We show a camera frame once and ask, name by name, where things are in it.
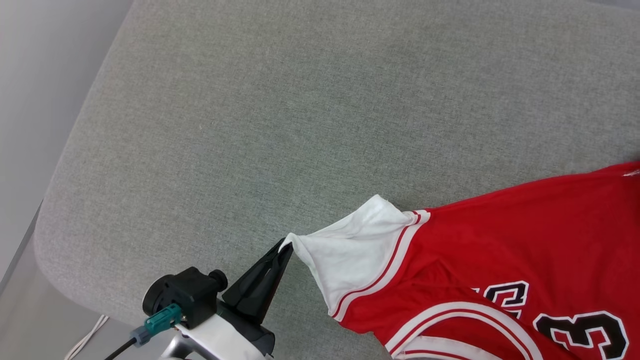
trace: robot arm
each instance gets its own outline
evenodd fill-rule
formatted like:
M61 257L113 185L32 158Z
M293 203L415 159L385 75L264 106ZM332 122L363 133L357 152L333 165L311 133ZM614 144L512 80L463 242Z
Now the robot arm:
M272 359L275 335L261 326L293 252L280 240L223 295L220 270L204 275L195 267L158 279L147 291L144 312L152 316L172 304L181 309L174 337L162 359L185 359L192 352L207 360ZM146 341L137 341L141 346Z

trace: white fabric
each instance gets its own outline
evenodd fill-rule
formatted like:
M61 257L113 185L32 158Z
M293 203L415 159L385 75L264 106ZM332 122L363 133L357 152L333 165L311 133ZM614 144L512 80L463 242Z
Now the white fabric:
M394 251L395 258L401 262L404 253L398 252L406 252L413 233L428 220L427 211L401 212L375 195L353 213L320 231L306 236L289 234L282 246L293 244L298 257L311 270L329 308L329 315L333 316L338 311L341 298L347 293L366 289L381 278L387 282L390 280L395 274L393 266L389 265L386 272L385 269ZM402 246L396 247L405 227L414 224L416 226L408 229L406 236L403 235ZM383 286L384 281L376 283L376 286L380 285ZM366 294L350 295L345 302L362 295ZM341 305L336 320L342 320L347 306L348 303Z

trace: number 3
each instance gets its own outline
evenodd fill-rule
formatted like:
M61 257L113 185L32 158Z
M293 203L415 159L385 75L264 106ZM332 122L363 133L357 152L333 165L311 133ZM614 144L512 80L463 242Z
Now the number 3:
M605 341L597 345L603 360L622 359L629 344L622 321L607 311L577 314L573 318L540 314L533 320L533 326L546 337L562 344L567 350L567 344L557 340L555 332L566 334L570 346L593 348L591 333L600 331Z

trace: black knob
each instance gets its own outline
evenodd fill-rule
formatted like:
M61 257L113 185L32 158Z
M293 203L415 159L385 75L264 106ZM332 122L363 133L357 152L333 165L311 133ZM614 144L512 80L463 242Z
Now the black knob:
M209 277L218 282L218 285L220 286L220 289L218 290L218 292L223 291L229 285L229 282L227 281L227 276L225 275L225 273L222 272L222 270L218 270L218 269L213 270L212 272L209 273Z
M171 276L173 275L165 275L161 277L151 285L149 290L147 290L147 293L142 300L142 311L144 311L147 316L151 316L159 310L156 309L158 300L162 297L166 280Z

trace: black number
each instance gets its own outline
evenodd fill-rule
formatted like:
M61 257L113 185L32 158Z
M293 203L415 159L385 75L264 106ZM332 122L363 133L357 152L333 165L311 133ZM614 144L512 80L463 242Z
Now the black number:
M508 282L506 284L491 285L484 291L484 297L491 302L497 300L500 293L513 293L513 296L502 301L502 307L524 305L527 301L529 284L525 281Z
M533 321L533 326L546 337L564 345L564 347L567 347L567 344L556 340L554 332L565 333L570 346L593 348L591 333L600 331L604 335L605 341L596 345L600 349L603 360L622 359L627 351L628 340L622 321L607 311L578 314L573 318L540 314Z

